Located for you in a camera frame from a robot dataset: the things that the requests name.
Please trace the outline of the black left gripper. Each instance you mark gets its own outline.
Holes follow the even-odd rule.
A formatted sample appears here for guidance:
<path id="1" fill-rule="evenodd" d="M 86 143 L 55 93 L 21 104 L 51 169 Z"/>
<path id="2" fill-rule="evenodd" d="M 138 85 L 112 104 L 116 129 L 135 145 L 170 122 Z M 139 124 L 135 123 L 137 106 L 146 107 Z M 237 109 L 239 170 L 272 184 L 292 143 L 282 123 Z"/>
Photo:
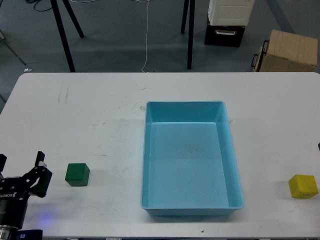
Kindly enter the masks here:
<path id="1" fill-rule="evenodd" d="M 44 198 L 53 173 L 44 163 L 45 154 L 37 152 L 34 167 L 22 177 L 4 178 L 7 157 L 0 154 L 0 224 L 12 229 L 23 227 L 29 196 Z"/>

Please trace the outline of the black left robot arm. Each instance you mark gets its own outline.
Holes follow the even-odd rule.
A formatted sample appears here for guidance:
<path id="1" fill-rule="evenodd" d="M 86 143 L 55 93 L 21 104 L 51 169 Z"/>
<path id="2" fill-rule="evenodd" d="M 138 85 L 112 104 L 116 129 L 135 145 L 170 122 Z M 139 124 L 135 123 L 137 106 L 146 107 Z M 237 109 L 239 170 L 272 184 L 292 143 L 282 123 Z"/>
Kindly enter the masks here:
<path id="1" fill-rule="evenodd" d="M 9 240 L 22 229 L 30 196 L 44 198 L 53 173 L 44 163 L 45 154 L 37 152 L 34 167 L 23 176 L 0 176 L 0 238 Z"/>

